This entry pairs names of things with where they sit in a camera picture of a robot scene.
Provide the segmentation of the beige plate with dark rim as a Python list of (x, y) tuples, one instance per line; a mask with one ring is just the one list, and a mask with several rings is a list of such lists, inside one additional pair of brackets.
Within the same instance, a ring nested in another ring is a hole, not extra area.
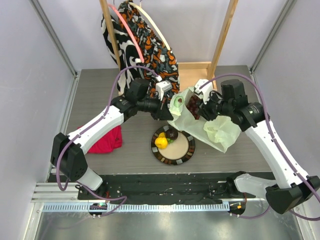
[(168, 143), (167, 148), (159, 149), (155, 145), (155, 140), (160, 133), (174, 129), (170, 125), (158, 128), (150, 141), (151, 152), (157, 160), (167, 165), (181, 165), (186, 163), (195, 153), (195, 138), (185, 131), (178, 131), (178, 138), (173, 143)]

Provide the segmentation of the yellow fake pear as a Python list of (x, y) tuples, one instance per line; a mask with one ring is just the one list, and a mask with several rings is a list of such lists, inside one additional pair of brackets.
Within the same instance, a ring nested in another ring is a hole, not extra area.
[(155, 139), (154, 144), (158, 149), (165, 149), (168, 146), (168, 140), (164, 132), (161, 132)]

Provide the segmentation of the wooden clothes rack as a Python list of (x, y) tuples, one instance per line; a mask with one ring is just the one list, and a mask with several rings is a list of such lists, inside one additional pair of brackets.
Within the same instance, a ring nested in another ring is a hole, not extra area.
[[(116, 8), (109, 4), (106, 0), (100, 0), (100, 6), (103, 12), (105, 25), (108, 30), (112, 49), (114, 52), (114, 57), (116, 59), (118, 67), (121, 66), (120, 56), (118, 51), (118, 44), (116, 36), (114, 33), (114, 28), (112, 24), (111, 14), (109, 8), (111, 8), (115, 13), (117, 12)], [(178, 64), (179, 76), (182, 83), (180, 84), (180, 89), (185, 90), (187, 87), (190, 87), (196, 83), (199, 79), (212, 79), (215, 77), (215, 71), (217, 64), (219, 62), (224, 43), (238, 5), (237, 0), (230, 0), (228, 8), (224, 17), (224, 21), (221, 27), (221, 31), (218, 37), (218, 41), (215, 47), (213, 58), (211, 62), (180, 62)]]

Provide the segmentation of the dark purple fake mangosteen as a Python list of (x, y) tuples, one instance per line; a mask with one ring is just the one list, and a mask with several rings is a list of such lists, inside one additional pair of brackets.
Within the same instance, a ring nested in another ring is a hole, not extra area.
[(175, 128), (169, 128), (164, 134), (169, 144), (173, 143), (179, 137), (179, 132)]

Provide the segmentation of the red cloth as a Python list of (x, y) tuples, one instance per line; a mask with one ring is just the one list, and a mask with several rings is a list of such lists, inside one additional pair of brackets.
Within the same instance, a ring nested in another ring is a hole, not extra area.
[(121, 126), (116, 126), (101, 137), (89, 150), (88, 154), (108, 154), (122, 147), (123, 136)]

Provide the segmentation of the pale green plastic bag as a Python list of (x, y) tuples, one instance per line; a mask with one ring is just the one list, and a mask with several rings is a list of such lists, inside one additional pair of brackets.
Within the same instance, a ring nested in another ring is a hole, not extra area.
[(168, 123), (179, 131), (185, 131), (199, 141), (225, 153), (238, 139), (241, 129), (228, 116), (218, 116), (208, 121), (203, 117), (195, 119), (187, 109), (186, 104), (193, 95), (189, 87), (183, 92), (175, 94), (169, 105), (173, 120)]

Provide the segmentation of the pink clothes hanger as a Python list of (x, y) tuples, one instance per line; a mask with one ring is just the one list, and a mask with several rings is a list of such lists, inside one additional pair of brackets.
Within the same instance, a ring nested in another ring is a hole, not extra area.
[(115, 12), (118, 16), (119, 22), (115, 22), (115, 34), (117, 37), (119, 48), (123, 53), (123, 59), (128, 61), (128, 63), (132, 63), (133, 61), (138, 63), (144, 63), (144, 56), (142, 54), (142, 50), (137, 43), (137, 40), (132, 33), (130, 27), (128, 26), (126, 20), (122, 17), (119, 11), (115, 6), (108, 4), (109, 7)]

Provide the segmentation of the orange grey camouflage garment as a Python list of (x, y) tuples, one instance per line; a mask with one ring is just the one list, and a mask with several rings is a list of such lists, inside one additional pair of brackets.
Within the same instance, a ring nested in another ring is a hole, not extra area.
[(144, 58), (143, 65), (154, 70), (164, 81), (171, 83), (172, 89), (165, 95), (170, 100), (180, 91), (178, 61), (172, 49), (168, 49), (155, 31), (148, 25), (132, 1), (122, 2), (118, 11), (132, 31)]

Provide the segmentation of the cream clothes hanger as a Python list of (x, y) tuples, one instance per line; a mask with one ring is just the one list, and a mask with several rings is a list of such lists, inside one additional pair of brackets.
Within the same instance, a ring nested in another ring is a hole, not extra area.
[(137, 5), (136, 3), (131, 1), (129, 1), (128, 4), (132, 8), (132, 12), (134, 13), (133, 21), (135, 22), (136, 20), (138, 20), (138, 18), (141, 18), (141, 19), (145, 18), (148, 21), (148, 23), (150, 23), (151, 28), (154, 32), (154, 35), (157, 36), (157, 38), (164, 44), (164, 46), (168, 51), (171, 51), (172, 49), (168, 41), (166, 40), (166, 38), (164, 37), (164, 35), (156, 25), (156, 23), (150, 17), (150, 15), (144, 9), (142, 9), (141, 5)]

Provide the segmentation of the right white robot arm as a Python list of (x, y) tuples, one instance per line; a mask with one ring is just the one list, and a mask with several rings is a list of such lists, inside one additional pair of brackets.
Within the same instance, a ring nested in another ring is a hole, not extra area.
[(279, 214), (291, 211), (312, 196), (318, 199), (320, 178), (309, 175), (290, 154), (265, 107), (248, 101), (244, 84), (238, 79), (223, 81), (221, 91), (216, 92), (210, 80), (200, 79), (194, 87), (194, 93), (202, 99), (198, 113), (206, 120), (231, 118), (257, 146), (274, 176), (270, 180), (236, 172), (226, 179), (226, 193), (233, 198), (242, 193), (263, 198)]

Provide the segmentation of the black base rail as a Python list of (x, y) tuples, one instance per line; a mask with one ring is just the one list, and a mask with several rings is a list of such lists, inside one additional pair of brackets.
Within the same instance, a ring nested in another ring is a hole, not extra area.
[(107, 174), (95, 194), (114, 199), (126, 196), (127, 205), (204, 205), (223, 199), (253, 199), (248, 193), (231, 192), (226, 173)]

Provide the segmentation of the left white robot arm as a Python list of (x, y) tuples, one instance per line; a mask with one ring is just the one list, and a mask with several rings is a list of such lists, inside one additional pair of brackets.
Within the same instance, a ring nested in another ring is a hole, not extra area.
[(167, 80), (158, 82), (155, 85), (156, 97), (148, 95), (148, 88), (148, 80), (136, 78), (123, 95), (113, 98), (110, 106), (91, 121), (68, 135), (58, 133), (53, 140), (50, 159), (57, 172), (88, 187), (93, 198), (102, 199), (107, 188), (103, 179), (88, 167), (85, 155), (89, 149), (105, 134), (139, 111), (150, 113), (157, 121), (173, 119), (165, 96), (172, 89), (171, 83)]

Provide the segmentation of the dark red fake grapes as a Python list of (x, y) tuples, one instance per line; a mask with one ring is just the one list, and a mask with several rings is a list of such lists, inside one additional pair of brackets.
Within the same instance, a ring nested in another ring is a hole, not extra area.
[(201, 101), (202, 100), (198, 96), (192, 95), (186, 105), (187, 109), (190, 111), (195, 120), (200, 118), (198, 111)]

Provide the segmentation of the zebra print garment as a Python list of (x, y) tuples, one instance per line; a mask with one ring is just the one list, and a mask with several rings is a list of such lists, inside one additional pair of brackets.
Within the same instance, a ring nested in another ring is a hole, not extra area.
[[(124, 26), (121, 26), (119, 22), (117, 22), (113, 17), (111, 17), (113, 31), (116, 38), (119, 60), (120, 60), (120, 69), (124, 69), (129, 66), (142, 66), (142, 63), (136, 63), (136, 59), (140, 60), (137, 49), (128, 34), (127, 30)], [(113, 50), (111, 37), (109, 36), (109, 32), (105, 23), (104, 16), (102, 16), (101, 20), (101, 31), (103, 34), (103, 38), (105, 44), (108, 48), (108, 52), (115, 63), (117, 63), (116, 56)], [(117, 90), (120, 94), (123, 94), (125, 89), (129, 88), (131, 82), (135, 78), (142, 78), (144, 70), (141, 68), (131, 68), (127, 70), (125, 73), (122, 73), (118, 82), (117, 82)]]

